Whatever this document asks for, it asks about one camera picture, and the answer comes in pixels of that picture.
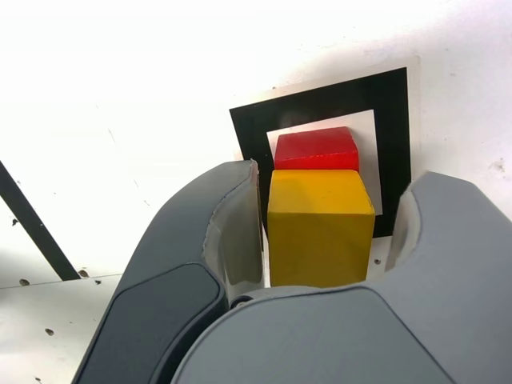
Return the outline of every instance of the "yellow cube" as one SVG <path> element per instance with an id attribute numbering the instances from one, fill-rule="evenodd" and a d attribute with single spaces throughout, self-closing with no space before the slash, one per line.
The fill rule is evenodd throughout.
<path id="1" fill-rule="evenodd" d="M 375 211 L 354 170 L 275 170 L 268 210 L 272 286 L 366 278 Z"/>

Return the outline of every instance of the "black line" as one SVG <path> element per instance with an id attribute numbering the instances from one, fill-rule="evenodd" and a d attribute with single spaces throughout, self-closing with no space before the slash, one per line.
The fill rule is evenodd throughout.
<path id="1" fill-rule="evenodd" d="M 393 233 L 398 202 L 411 178 L 407 68 L 230 110 L 244 159 L 258 162 L 265 230 L 274 171 L 267 132 L 365 110 L 373 110 L 375 119 L 382 214 L 375 217 L 374 237 L 380 238 Z"/>
<path id="2" fill-rule="evenodd" d="M 0 162 L 0 196 L 62 280 L 80 279 L 34 208 Z"/>

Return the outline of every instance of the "white backdrop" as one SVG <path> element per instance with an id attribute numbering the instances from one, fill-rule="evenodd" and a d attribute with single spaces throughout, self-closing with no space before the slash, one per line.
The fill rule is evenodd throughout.
<path id="1" fill-rule="evenodd" d="M 91 276 L 121 273 L 158 208 L 234 158 L 234 98 L 401 59 L 419 63 L 419 170 L 512 217 L 506 0 L 21 1 L 0 17 L 0 159 Z M 55 281 L 2 207 L 0 286 Z"/>

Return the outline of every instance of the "red cube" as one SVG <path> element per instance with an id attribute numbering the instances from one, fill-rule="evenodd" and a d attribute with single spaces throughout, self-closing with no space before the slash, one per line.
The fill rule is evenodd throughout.
<path id="1" fill-rule="evenodd" d="M 276 170 L 356 170 L 359 153 L 346 126 L 282 134 L 275 150 Z"/>

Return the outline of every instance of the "wooden block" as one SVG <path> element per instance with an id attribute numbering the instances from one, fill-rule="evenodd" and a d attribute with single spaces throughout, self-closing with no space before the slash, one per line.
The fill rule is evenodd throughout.
<path id="1" fill-rule="evenodd" d="M 275 170 L 268 210 L 272 286 L 366 278 L 375 211 L 354 170 Z"/>
<path id="2" fill-rule="evenodd" d="M 356 170 L 359 154 L 346 126 L 282 134 L 274 156 L 276 170 Z"/>

